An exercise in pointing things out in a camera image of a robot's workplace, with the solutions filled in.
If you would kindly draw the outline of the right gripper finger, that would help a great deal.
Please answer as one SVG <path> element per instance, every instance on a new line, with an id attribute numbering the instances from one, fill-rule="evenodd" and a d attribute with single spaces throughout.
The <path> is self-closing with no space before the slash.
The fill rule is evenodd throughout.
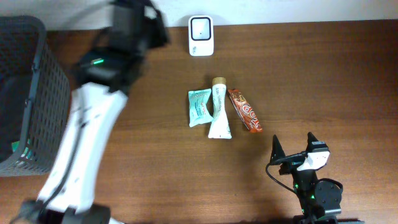
<path id="1" fill-rule="evenodd" d="M 313 152 L 318 147 L 318 139 L 313 135 L 312 132 L 307 134 L 307 152 Z"/>
<path id="2" fill-rule="evenodd" d="M 272 137 L 272 151 L 270 158 L 270 165 L 278 165 L 281 164 L 285 159 L 286 155 L 284 150 L 280 144 L 280 141 L 276 135 Z"/>

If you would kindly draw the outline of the orange-brown chocolate bar wrapper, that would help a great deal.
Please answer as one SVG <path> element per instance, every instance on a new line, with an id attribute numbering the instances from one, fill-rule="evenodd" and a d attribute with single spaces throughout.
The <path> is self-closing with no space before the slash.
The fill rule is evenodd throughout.
<path id="1" fill-rule="evenodd" d="M 259 123 L 256 113 L 243 94 L 239 90 L 228 90 L 228 94 L 238 116 L 249 132 L 263 132 L 263 128 Z"/>

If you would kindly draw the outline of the white tube with brown cap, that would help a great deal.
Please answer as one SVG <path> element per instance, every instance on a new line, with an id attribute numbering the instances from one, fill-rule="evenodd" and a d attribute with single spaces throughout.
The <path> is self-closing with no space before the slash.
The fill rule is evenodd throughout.
<path id="1" fill-rule="evenodd" d="M 228 117 L 225 110 L 226 79 L 216 77 L 212 80 L 213 121 L 208 137 L 210 139 L 231 139 Z"/>

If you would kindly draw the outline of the teal snack packet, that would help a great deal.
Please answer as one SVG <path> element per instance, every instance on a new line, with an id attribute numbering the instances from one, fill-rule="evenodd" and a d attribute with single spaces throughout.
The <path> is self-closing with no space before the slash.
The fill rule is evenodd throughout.
<path id="1" fill-rule="evenodd" d="M 189 100 L 189 126 L 192 128 L 198 124 L 206 124 L 213 121 L 207 108 L 207 102 L 211 96 L 211 89 L 193 90 L 188 92 Z"/>

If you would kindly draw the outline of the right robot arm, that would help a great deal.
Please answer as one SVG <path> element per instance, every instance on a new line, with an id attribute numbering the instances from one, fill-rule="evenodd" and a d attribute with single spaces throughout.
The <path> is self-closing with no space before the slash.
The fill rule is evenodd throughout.
<path id="1" fill-rule="evenodd" d="M 277 136 L 273 136 L 271 158 L 266 167 L 279 166 L 280 175 L 292 176 L 293 187 L 284 185 L 269 172 L 267 175 L 297 196 L 302 214 L 293 218 L 294 223 L 338 223 L 336 216 L 341 213 L 343 185 L 317 177 L 317 171 L 326 166 L 329 156 L 327 144 L 312 133 L 307 134 L 306 150 L 289 156 L 285 155 Z"/>

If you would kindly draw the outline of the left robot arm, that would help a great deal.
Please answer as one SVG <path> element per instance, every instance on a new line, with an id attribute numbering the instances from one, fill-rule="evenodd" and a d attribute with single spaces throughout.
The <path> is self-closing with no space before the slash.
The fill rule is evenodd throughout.
<path id="1" fill-rule="evenodd" d="M 77 87 L 55 163 L 37 199 L 22 204 L 16 221 L 115 222 L 109 207 L 94 202 L 98 169 L 146 53 L 167 45 L 169 37 L 162 13 L 146 14 L 152 1 L 114 1 L 113 7 L 106 45 L 94 40 L 72 68 Z"/>

